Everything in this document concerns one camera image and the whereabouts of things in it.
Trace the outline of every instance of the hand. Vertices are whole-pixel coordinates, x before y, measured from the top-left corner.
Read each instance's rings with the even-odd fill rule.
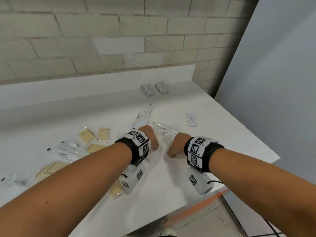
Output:
[[[184,153],[184,146],[186,142],[192,137],[185,133],[178,133],[173,140],[172,145],[170,146],[167,154],[171,158],[175,158],[176,154]]]
[[[155,136],[155,133],[154,133],[154,130],[152,129],[152,127],[149,125],[144,125],[142,127],[139,127],[138,130],[144,132],[148,136],[148,138],[151,141],[152,149],[158,150],[159,143],[158,143],[158,140]]]

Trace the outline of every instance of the black cable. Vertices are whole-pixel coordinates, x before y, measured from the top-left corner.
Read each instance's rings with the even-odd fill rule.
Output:
[[[211,182],[217,182],[217,183],[221,183],[221,184],[222,184],[222,182],[220,182],[220,181],[218,181],[218,180],[210,180],[207,184],[209,184],[209,183],[211,183]]]
[[[276,235],[276,237],[280,237],[279,234],[275,231],[275,229],[272,227],[272,225],[269,223],[269,221],[267,221],[266,219],[264,219],[265,222],[270,226],[270,228],[273,230],[274,234]]]

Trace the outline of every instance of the shoe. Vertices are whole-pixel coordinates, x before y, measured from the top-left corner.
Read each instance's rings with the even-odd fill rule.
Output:
[[[168,227],[163,230],[162,236],[165,235],[178,236],[176,230],[172,227]]]

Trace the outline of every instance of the white cable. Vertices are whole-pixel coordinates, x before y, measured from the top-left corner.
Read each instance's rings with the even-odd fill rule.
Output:
[[[207,208],[214,214],[214,215],[216,215],[218,218],[220,218],[223,222],[224,222],[224,224],[228,227],[228,225],[225,223],[225,221],[221,218],[221,217],[219,217],[217,214],[215,214],[208,206],[207,206]],[[229,228],[230,230],[232,230],[232,231],[234,231],[234,232],[236,232],[237,234],[239,234],[241,237],[243,237],[240,233],[238,233],[237,231],[235,231],[235,230],[233,230],[233,229],[231,229],[231,228]]]

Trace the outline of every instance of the floor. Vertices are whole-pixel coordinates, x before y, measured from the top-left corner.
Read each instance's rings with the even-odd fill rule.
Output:
[[[220,216],[225,223],[230,227],[230,230],[225,223],[214,213],[212,213],[207,207],[204,207],[200,211],[182,219],[181,221],[172,225],[177,231],[180,237],[247,237],[246,233],[242,229],[237,227],[237,221],[231,218],[229,212],[224,207],[220,199],[216,199],[208,206],[215,214]],[[135,237],[157,237],[160,236],[160,232],[156,229],[153,233],[142,234],[134,233]]]

